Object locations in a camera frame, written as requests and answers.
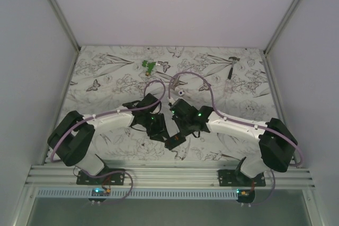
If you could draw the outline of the floral printed table mat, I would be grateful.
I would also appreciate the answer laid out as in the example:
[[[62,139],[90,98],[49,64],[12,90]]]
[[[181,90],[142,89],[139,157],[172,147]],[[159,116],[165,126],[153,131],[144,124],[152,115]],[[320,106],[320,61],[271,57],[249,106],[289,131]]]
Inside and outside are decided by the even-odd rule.
[[[228,73],[235,63],[231,79]],[[141,64],[159,62],[150,76]],[[73,72],[63,114],[76,110],[96,114],[143,98],[162,96],[162,112],[169,134],[178,129],[172,120],[167,94],[173,75],[186,83],[184,98],[200,108],[216,104],[227,114],[255,121],[277,117],[263,59],[258,49],[211,47],[96,47],[84,46]],[[189,136],[173,150],[148,138],[141,126],[120,128],[97,136],[90,150],[104,160],[231,160],[256,153],[258,145],[225,134]]]

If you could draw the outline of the right controller board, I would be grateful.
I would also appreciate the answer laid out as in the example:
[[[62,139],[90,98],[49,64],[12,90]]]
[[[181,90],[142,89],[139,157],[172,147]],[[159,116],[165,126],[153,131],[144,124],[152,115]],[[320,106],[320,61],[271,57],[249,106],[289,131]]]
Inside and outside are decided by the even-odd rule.
[[[255,200],[255,191],[251,189],[238,189],[237,202],[244,204],[251,204]]]

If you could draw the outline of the black fuse box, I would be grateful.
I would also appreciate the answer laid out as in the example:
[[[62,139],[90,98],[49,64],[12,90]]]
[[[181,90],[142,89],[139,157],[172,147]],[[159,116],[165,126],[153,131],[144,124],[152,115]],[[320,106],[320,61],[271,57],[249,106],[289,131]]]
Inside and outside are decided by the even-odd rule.
[[[172,150],[186,141],[186,137],[181,133],[177,133],[174,136],[168,138],[165,141],[165,148]]]

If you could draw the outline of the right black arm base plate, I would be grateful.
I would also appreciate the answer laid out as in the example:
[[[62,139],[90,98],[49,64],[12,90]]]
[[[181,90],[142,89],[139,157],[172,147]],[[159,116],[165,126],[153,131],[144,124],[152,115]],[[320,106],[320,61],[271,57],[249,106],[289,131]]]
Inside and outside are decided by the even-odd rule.
[[[239,170],[220,169],[217,171],[219,186],[221,187],[265,187],[265,177],[263,173],[258,174],[254,178],[249,178]]]

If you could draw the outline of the aluminium mounting rail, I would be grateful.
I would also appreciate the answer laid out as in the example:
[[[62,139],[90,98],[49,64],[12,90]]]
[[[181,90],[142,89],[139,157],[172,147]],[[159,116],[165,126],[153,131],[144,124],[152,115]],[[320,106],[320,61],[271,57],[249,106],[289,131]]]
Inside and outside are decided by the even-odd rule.
[[[219,187],[217,171],[236,168],[236,161],[109,161],[109,167],[125,169],[132,180],[125,179],[124,186],[145,188],[207,188]],[[314,189],[315,183],[309,169],[290,167],[285,173],[264,174],[269,189],[273,183],[277,189]],[[28,173],[26,185],[74,187],[76,177],[71,167],[62,163],[34,165]]]

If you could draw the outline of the silver clip with blue knob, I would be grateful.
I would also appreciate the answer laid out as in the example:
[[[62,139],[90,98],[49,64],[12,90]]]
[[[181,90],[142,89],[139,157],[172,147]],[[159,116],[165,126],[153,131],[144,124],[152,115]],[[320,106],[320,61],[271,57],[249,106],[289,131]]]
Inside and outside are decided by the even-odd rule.
[[[177,95],[179,97],[184,97],[185,96],[185,90],[181,87],[182,85],[186,85],[186,83],[182,83],[180,81],[180,75],[178,75],[173,80],[173,82],[170,86],[170,89],[175,95]]]

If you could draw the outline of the green circuit board connector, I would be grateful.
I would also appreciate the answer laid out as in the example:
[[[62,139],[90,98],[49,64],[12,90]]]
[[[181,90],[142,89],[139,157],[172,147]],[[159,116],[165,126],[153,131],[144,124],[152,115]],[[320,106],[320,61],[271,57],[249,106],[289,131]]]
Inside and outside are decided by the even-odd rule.
[[[149,62],[147,60],[144,60],[141,65],[146,68],[145,75],[150,76],[151,72],[153,71],[155,66],[160,66],[160,63],[159,62]]]

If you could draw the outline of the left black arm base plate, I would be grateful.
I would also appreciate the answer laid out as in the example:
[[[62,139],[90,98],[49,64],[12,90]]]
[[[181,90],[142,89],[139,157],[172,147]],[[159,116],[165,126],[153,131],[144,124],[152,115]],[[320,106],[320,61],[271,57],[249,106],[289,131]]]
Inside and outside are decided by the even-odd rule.
[[[77,185],[123,185],[125,177],[124,169],[104,168],[98,175],[90,177],[83,171],[77,176]]]

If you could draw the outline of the small black hammer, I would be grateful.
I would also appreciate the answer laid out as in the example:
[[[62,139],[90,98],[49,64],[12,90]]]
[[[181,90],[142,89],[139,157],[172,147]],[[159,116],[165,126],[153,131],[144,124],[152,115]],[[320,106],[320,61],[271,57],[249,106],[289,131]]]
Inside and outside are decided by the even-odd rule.
[[[237,57],[229,57],[229,60],[232,60],[231,68],[230,68],[230,71],[229,71],[229,73],[228,73],[228,79],[231,79],[232,74],[233,74],[233,70],[234,70],[234,65],[235,65],[235,63],[238,62],[240,59],[237,58]]]

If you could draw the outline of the controller board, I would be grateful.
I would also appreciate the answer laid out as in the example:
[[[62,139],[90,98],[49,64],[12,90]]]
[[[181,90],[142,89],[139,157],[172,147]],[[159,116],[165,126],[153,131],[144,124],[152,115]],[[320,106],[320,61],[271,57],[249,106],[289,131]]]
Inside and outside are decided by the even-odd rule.
[[[244,204],[251,204],[255,200],[255,191],[251,189],[238,189],[237,202]]]
[[[110,196],[110,192],[105,188],[94,188],[91,190],[88,200],[91,203],[101,204]]]

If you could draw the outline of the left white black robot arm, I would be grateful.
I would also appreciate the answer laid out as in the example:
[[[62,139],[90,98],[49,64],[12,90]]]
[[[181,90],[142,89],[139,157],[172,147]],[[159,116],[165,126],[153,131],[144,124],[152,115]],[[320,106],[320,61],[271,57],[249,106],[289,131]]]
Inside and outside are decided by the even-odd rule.
[[[160,106],[161,101],[149,93],[141,101],[124,103],[98,115],[71,111],[47,140],[52,149],[50,159],[56,162],[54,156],[57,155],[66,166],[78,167],[95,184],[101,185],[107,181],[108,167],[98,155],[89,151],[92,139],[108,131],[141,125],[150,140],[165,142],[169,134]]]

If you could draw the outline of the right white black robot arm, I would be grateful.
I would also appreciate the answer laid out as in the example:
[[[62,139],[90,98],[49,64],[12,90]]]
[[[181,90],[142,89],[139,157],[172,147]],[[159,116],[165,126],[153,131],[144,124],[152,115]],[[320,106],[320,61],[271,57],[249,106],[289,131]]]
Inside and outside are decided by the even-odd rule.
[[[259,146],[256,154],[244,157],[237,166],[235,181],[241,186],[247,186],[266,170],[286,172],[298,148],[296,139],[276,118],[268,122],[246,120],[209,106],[196,109],[182,98],[170,98],[169,109],[179,132],[165,141],[168,150],[181,145],[187,136],[202,132],[226,134]]]

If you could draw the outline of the left controller board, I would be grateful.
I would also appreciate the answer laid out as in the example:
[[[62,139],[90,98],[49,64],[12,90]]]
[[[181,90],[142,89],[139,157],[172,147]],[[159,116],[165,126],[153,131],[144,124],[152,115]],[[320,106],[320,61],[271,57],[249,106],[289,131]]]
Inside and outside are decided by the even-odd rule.
[[[94,188],[91,190],[88,200],[91,203],[101,204],[110,196],[110,192],[105,188]]]

